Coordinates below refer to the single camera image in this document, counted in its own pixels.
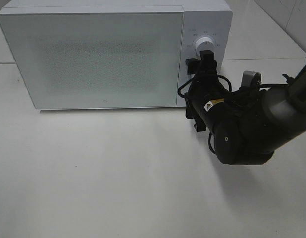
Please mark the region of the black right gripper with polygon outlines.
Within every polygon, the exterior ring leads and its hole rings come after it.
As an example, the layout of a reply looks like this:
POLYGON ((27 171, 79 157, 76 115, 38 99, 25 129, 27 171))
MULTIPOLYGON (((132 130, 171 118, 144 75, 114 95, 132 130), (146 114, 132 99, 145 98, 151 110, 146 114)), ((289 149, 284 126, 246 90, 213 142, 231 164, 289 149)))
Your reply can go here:
MULTIPOLYGON (((199 64, 200 72, 217 74, 217 62, 212 50, 200 51, 201 60, 189 58, 185 60, 187 74, 196 74, 199 64)), ((226 89, 219 82, 217 76, 194 76, 188 92, 184 94, 186 101, 186 118, 193 119, 194 128, 197 132, 213 127, 223 119, 225 105, 215 104, 213 100, 221 99, 226 94, 226 89)))

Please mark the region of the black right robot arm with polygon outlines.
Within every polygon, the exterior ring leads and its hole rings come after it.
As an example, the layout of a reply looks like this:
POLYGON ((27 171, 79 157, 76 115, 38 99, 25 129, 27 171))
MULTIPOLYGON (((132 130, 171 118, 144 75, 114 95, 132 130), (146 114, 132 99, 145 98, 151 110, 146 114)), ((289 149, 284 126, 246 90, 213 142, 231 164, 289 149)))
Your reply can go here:
POLYGON ((306 131, 306 64, 284 84, 262 84, 261 74, 243 73, 241 86, 225 88, 214 52, 200 51, 185 61, 190 79, 186 118, 198 132, 209 131, 208 146, 223 164, 262 165, 274 151, 306 131))

